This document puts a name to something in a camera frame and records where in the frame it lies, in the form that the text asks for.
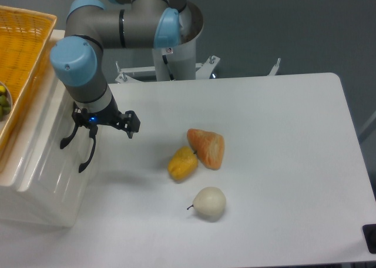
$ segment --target wicker basket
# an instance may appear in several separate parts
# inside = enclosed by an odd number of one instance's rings
[[[0,82],[8,87],[14,103],[0,130],[0,153],[27,108],[32,80],[56,20],[54,15],[0,6]]]

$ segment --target fake fruit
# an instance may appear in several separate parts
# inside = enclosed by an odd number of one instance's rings
[[[189,129],[187,138],[193,150],[197,152],[197,157],[207,168],[217,170],[221,167],[224,154],[224,139],[221,135]]]
[[[188,177],[198,165],[199,161],[191,148],[184,146],[174,154],[167,169],[174,180],[180,181]]]
[[[6,94],[6,89],[4,86],[0,85],[0,95],[5,95]]]
[[[197,194],[187,210],[191,207],[203,215],[218,216],[226,207],[226,197],[219,188],[206,187]]]
[[[11,111],[10,104],[6,98],[6,89],[0,85],[0,121],[4,115],[7,115]]]

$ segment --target white pear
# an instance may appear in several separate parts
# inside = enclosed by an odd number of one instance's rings
[[[226,207],[226,197],[217,187],[206,187],[197,194],[187,210],[191,207],[203,215],[217,216]]]

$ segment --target yellow bell pepper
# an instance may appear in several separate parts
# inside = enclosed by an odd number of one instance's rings
[[[199,165],[196,155],[190,147],[184,146],[177,150],[167,167],[170,176],[176,180],[188,177]]]

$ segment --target white storage box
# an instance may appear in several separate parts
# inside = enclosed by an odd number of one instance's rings
[[[50,42],[63,35],[55,30]],[[73,99],[50,64],[40,77],[34,100],[0,159],[0,219],[72,226],[88,179],[98,169],[98,150],[89,167],[78,173],[90,154],[89,131],[79,128],[73,141],[60,149],[61,139],[74,127]]]

